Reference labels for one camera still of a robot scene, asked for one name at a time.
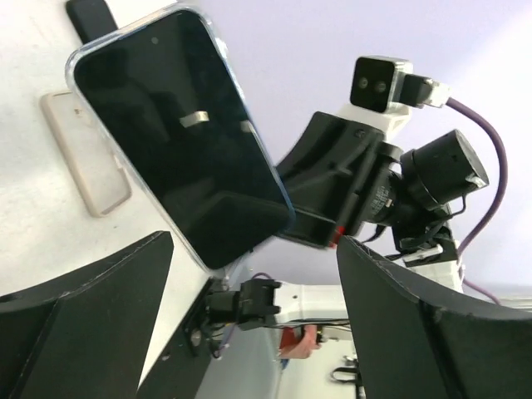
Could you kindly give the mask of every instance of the black phone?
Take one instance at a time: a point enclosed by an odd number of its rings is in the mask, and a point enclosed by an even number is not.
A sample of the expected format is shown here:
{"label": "black phone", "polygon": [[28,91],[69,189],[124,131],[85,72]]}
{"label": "black phone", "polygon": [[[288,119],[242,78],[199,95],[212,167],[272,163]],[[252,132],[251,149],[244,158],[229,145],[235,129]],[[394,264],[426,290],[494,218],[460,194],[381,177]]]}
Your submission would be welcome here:
{"label": "black phone", "polygon": [[76,63],[74,80],[208,268],[295,215],[206,21],[179,10]]}
{"label": "black phone", "polygon": [[118,29],[106,0],[68,0],[65,9],[84,44]]}

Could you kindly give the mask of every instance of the white bracket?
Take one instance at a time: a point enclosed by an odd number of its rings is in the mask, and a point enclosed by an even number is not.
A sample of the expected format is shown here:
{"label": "white bracket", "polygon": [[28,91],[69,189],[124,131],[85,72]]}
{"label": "white bracket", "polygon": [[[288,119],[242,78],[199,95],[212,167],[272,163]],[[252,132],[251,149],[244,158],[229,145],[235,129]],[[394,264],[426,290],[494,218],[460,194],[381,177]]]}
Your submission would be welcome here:
{"label": "white bracket", "polygon": [[386,141],[390,142],[411,119],[412,109],[403,104],[395,104],[389,111],[380,114],[348,103],[340,109],[337,116],[375,127],[383,131]]}
{"label": "white bracket", "polygon": [[464,293],[460,277],[460,265],[455,260],[438,264],[423,264],[409,268],[409,270],[458,293]]}
{"label": "white bracket", "polygon": [[273,301],[281,308],[275,315],[278,326],[298,326],[302,320],[316,324],[349,320],[342,285],[280,283]]}

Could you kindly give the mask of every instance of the connector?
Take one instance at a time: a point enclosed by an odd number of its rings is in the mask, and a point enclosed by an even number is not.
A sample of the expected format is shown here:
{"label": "connector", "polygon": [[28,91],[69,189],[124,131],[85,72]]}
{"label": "connector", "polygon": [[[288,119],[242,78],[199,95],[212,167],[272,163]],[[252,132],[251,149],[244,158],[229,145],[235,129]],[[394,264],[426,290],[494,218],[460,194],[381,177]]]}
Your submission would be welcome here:
{"label": "connector", "polygon": [[269,279],[251,279],[240,284],[239,291],[211,290],[205,298],[209,324],[235,323],[241,330],[275,324],[281,311],[273,304],[281,283]]}
{"label": "connector", "polygon": [[430,77],[406,75],[403,80],[399,102],[407,106],[442,108],[451,97],[451,88]]}

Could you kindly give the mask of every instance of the camera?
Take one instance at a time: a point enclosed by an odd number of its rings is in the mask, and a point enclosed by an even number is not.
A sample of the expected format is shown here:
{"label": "camera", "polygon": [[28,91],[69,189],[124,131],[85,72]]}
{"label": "camera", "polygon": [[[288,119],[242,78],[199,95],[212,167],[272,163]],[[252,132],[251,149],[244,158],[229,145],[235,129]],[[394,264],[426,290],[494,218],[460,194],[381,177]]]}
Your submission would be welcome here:
{"label": "camera", "polygon": [[412,229],[423,235],[432,225],[447,221],[453,215],[440,210],[460,197],[465,206],[468,194],[490,183],[477,154],[458,130],[408,151],[399,163],[400,174],[389,170],[377,184],[364,221],[392,227],[405,236],[411,236]]}
{"label": "camera", "polygon": [[360,57],[355,65],[350,102],[369,111],[385,113],[399,105],[404,77],[413,73],[411,62],[390,57]]}

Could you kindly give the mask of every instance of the black plastic housing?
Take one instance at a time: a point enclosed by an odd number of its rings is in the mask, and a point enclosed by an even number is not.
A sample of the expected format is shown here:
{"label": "black plastic housing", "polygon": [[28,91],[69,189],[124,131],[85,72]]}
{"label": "black plastic housing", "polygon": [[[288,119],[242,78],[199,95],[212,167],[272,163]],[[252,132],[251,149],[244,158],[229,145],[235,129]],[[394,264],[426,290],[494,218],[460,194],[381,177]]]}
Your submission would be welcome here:
{"label": "black plastic housing", "polygon": [[530,397],[530,313],[458,293],[350,237],[337,261],[367,397]]}
{"label": "black plastic housing", "polygon": [[395,91],[395,62],[374,57],[360,57],[355,65],[349,101],[366,110],[386,112]]}
{"label": "black plastic housing", "polygon": [[205,299],[209,323],[236,323],[243,331],[273,326],[281,311],[273,304],[279,281],[252,278],[239,291],[213,291]]}
{"label": "black plastic housing", "polygon": [[294,226],[279,236],[322,248],[341,234],[357,235],[401,155],[384,138],[371,126],[316,112],[277,166],[296,210]]}
{"label": "black plastic housing", "polygon": [[155,232],[0,297],[0,398],[136,398],[173,249]]}

